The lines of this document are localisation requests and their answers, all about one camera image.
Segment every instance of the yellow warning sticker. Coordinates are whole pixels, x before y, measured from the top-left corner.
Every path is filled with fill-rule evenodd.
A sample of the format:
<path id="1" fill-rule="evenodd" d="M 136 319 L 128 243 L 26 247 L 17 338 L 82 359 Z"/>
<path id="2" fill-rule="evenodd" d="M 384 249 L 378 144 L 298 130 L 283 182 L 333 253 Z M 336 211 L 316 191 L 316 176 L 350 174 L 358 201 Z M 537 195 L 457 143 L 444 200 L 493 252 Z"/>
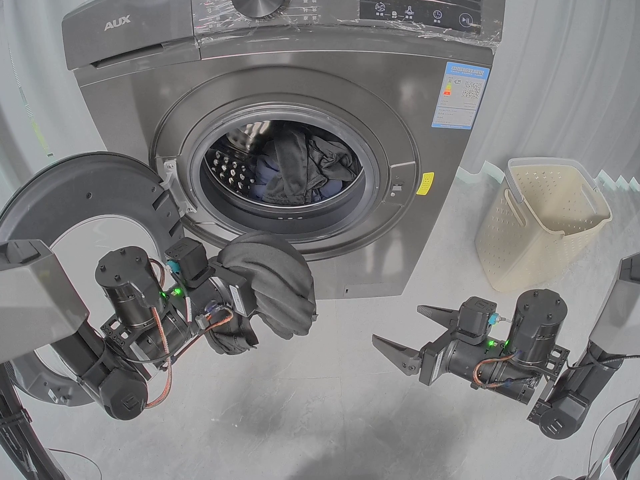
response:
<path id="1" fill-rule="evenodd" d="M 420 188 L 418 188 L 418 196 L 426 196 L 431 190 L 431 185 L 433 185 L 433 177 L 435 176 L 434 172 L 425 172 L 422 175 L 422 183 L 420 183 Z"/>

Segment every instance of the plastic wrap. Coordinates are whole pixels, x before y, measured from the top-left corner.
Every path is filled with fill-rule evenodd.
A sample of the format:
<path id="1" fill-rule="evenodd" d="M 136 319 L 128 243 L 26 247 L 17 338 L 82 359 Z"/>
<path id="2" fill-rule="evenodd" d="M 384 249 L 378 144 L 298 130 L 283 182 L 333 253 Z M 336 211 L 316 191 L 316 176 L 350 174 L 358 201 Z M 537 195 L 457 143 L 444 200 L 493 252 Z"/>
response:
<path id="1" fill-rule="evenodd" d="M 194 34 L 201 43 L 229 32 L 251 34 L 266 26 L 292 31 L 353 26 L 495 48 L 502 37 L 505 0 L 284 0 L 273 14 L 251 19 L 232 0 L 191 0 Z"/>

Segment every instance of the basket handle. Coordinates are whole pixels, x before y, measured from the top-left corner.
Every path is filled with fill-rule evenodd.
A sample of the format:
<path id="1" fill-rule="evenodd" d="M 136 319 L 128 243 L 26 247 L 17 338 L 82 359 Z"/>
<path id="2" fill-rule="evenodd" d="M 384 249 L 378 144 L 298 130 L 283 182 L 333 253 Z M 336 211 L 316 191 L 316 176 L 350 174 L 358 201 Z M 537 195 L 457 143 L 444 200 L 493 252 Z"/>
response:
<path id="1" fill-rule="evenodd" d="M 513 216 L 516 217 L 518 224 L 520 225 L 521 228 L 524 228 L 527 222 L 524 219 L 524 215 L 520 212 L 520 209 L 517 207 L 515 201 L 511 200 L 512 197 L 513 197 L 513 194 L 511 194 L 511 190 L 509 190 L 508 188 L 505 189 L 504 198 L 507 199 L 507 204 L 509 205 L 509 208 L 511 208 L 511 212 L 513 213 Z"/>

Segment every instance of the qr code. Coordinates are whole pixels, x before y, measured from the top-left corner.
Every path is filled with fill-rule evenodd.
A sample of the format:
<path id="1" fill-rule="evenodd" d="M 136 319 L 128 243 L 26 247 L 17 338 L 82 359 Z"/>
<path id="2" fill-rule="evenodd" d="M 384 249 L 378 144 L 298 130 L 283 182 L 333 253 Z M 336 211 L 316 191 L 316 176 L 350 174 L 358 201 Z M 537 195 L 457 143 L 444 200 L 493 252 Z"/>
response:
<path id="1" fill-rule="evenodd" d="M 483 82 L 471 82 L 469 80 L 465 81 L 465 88 L 462 91 L 462 98 L 480 98 L 482 94 L 482 88 L 484 87 Z"/>

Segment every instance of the energy label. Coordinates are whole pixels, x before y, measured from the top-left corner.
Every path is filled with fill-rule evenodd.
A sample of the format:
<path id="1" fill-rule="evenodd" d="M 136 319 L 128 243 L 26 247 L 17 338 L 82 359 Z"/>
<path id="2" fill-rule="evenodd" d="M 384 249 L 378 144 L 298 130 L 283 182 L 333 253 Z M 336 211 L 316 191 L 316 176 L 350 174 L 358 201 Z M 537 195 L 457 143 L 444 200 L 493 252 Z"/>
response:
<path id="1" fill-rule="evenodd" d="M 447 62 L 431 126 L 471 130 L 489 72 L 489 68 Z"/>

